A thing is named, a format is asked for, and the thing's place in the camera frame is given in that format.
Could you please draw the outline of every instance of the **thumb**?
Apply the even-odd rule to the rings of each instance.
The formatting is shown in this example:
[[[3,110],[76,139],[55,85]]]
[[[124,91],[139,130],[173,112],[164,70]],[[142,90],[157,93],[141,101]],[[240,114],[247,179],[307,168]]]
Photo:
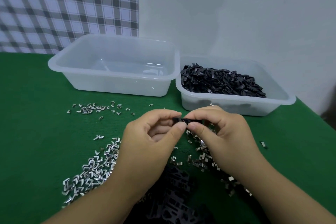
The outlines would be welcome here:
[[[185,122],[180,121],[176,123],[158,143],[162,143],[165,147],[173,149],[186,128],[187,125]]]
[[[198,137],[200,137],[205,142],[205,144],[210,148],[214,144],[215,140],[218,139],[218,136],[215,133],[213,133],[206,126],[198,122],[189,123],[188,129],[191,132],[195,133]]]

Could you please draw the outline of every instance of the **checkered fabric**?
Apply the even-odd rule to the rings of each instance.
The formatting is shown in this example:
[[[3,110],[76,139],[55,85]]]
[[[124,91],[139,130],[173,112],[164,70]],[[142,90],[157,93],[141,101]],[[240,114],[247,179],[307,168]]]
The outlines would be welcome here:
[[[0,0],[0,51],[55,54],[84,34],[138,35],[138,0]]]

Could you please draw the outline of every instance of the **empty plastic tub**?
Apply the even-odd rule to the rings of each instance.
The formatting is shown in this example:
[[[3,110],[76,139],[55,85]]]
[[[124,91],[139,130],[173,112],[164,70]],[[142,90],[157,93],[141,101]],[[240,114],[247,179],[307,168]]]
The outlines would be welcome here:
[[[161,97],[180,73],[172,43],[88,34],[53,56],[48,66],[78,90]]]
[[[296,97],[284,90],[270,75],[266,68],[260,63],[252,60],[235,60],[225,57],[198,57],[181,56],[180,70],[185,65],[198,63],[203,67],[215,69],[237,70],[240,74],[254,76],[255,82],[262,86],[267,98],[235,96],[225,94],[193,93],[182,87],[181,75],[176,79],[176,87],[181,91],[182,106],[187,110],[195,110],[200,107],[209,106],[210,103],[218,105],[230,113],[242,115],[265,116],[279,105],[291,105],[295,103]]]

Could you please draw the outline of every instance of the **plastic tub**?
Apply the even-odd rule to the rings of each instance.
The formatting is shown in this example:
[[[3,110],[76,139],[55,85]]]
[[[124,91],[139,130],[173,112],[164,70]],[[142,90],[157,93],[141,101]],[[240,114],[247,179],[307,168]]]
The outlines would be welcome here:
[[[172,43],[88,34],[53,56],[48,66],[78,90],[161,97],[180,73]]]
[[[295,103],[296,97],[284,90],[270,75],[266,68],[260,63],[252,60],[236,60],[225,57],[198,57],[181,56],[180,70],[185,65],[198,63],[203,67],[215,69],[237,70],[240,74],[249,74],[255,77],[257,84],[262,86],[267,98],[235,96],[225,94],[193,93],[182,87],[181,75],[176,79],[176,87],[181,91],[182,106],[187,110],[195,110],[208,106],[210,103],[218,105],[230,113],[241,115],[265,116],[279,105],[291,105]]]

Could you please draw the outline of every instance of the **white wall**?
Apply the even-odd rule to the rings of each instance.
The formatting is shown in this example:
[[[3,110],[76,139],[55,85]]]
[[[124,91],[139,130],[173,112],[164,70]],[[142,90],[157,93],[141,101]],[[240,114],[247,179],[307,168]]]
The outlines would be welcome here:
[[[336,85],[336,0],[139,0],[139,35],[259,61],[318,114]]]

